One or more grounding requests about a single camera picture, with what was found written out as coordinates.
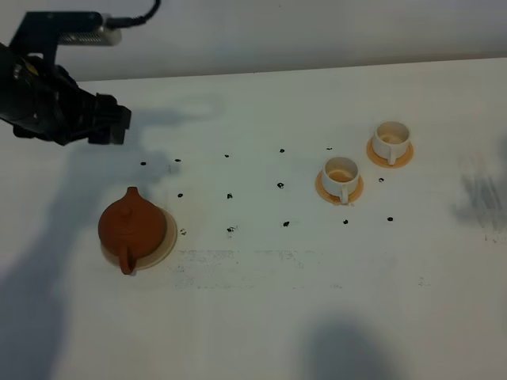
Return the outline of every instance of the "white teacup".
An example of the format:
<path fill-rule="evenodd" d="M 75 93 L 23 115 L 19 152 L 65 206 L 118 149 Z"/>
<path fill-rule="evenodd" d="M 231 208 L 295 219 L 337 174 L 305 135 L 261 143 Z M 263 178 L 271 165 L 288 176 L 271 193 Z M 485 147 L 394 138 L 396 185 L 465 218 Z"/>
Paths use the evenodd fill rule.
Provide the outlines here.
<path fill-rule="evenodd" d="M 350 158 L 335 156 L 324 163 L 322 186 L 332 196 L 339 197 L 342 204 L 349 202 L 349 195 L 358 183 L 359 169 Z"/>
<path fill-rule="evenodd" d="M 373 135 L 373 151 L 377 156 L 385 158 L 389 165 L 403 156 L 410 145 L 410 130 L 405 124 L 387 121 L 375 129 Z"/>

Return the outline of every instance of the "teapot handle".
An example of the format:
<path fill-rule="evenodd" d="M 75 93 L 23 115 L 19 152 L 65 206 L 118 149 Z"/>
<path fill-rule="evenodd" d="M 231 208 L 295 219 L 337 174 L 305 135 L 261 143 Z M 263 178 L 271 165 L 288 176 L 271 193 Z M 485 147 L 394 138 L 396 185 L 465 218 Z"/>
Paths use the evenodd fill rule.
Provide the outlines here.
<path fill-rule="evenodd" d="M 134 271 L 135 260 L 130 254 L 130 250 L 126 245 L 122 245 L 118 252 L 120 259 L 120 268 L 124 275 L 130 275 Z"/>

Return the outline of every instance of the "black cable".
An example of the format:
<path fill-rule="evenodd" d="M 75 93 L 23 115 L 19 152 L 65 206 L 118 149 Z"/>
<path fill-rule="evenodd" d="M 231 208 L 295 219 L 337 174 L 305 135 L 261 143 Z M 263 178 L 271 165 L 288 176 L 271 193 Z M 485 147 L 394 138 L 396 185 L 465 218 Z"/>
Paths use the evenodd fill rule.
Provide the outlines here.
<path fill-rule="evenodd" d="M 148 20 L 150 20 L 160 8 L 160 1 L 155 0 L 155 4 L 150 9 L 148 13 L 144 16 L 138 17 L 111 17 L 105 21 L 105 27 L 109 29 L 124 29 L 131 28 L 132 26 L 138 26 L 142 24 L 146 24 Z"/>

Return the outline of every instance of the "brown clay teapot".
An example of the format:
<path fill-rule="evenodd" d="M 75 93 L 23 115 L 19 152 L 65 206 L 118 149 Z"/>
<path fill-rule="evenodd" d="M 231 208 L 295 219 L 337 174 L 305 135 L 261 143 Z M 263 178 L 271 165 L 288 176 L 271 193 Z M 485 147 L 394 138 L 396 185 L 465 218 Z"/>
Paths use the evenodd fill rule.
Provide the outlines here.
<path fill-rule="evenodd" d="M 153 253 L 166 235 L 164 214 L 145 200 L 136 187 L 105 209 L 98 223 L 102 245 L 118 256 L 121 271 L 130 275 L 135 262 Z"/>

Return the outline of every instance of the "cup handle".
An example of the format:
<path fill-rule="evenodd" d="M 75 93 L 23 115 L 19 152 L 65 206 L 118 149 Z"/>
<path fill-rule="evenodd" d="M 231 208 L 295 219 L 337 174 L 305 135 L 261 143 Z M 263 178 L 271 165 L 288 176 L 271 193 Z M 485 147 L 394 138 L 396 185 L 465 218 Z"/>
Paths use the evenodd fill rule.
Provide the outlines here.
<path fill-rule="evenodd" d="M 341 204 L 347 204 L 349 202 L 349 192 L 345 186 L 341 188 L 340 202 Z"/>
<path fill-rule="evenodd" d="M 396 152 L 394 149 L 389 149 L 389 160 L 387 160 L 387 163 L 389 165 L 394 165 L 396 162 Z"/>

